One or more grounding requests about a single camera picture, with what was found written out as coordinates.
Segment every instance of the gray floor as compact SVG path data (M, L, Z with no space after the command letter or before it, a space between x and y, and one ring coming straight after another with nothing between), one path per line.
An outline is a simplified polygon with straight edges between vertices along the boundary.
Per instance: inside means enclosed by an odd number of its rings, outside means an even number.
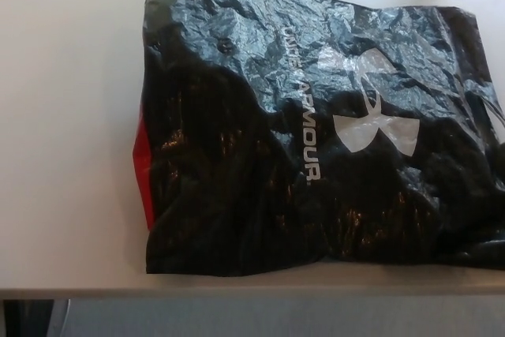
M504 336L505 297L72 300L63 335Z

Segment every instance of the white table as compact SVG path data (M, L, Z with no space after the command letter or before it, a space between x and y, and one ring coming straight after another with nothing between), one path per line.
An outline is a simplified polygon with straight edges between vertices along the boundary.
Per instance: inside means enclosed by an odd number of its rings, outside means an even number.
M505 96L505 0L344 0L477 15ZM131 152L144 0L0 1L0 295L505 293L505 272L314 264L249 278L145 275Z

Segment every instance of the white logo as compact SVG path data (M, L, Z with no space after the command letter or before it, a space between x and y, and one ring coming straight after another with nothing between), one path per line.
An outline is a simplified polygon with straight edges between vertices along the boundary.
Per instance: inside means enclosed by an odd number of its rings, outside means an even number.
M319 54L317 65L320 69L344 69L357 73L357 83L368 114L363 118L333 115L335 131L352 153L369 146L380 129L402 154L413 155L419 134L419 120L382 114L380 93L367 75L367 73L396 73L394 66L379 50L373 48L357 58L346 58L335 49L325 47ZM374 107L366 95L361 79L364 79L375 90Z

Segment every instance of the black plastic bag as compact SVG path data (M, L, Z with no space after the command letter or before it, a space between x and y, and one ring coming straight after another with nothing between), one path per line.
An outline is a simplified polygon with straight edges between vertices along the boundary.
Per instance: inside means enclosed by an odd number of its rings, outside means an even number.
M147 0L134 161L148 273L505 266L503 119L475 18Z

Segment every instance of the red lining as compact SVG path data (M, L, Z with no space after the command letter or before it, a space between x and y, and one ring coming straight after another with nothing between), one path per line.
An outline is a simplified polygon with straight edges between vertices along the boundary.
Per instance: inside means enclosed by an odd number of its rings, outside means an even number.
M152 209L151 186L149 172L151 170L151 148L149 147L148 134L145 130L142 106L140 106L139 126L137 128L137 138L133 146L133 166L139 185L142 204L144 205L145 219L148 222L148 229L152 228L155 222L155 214Z

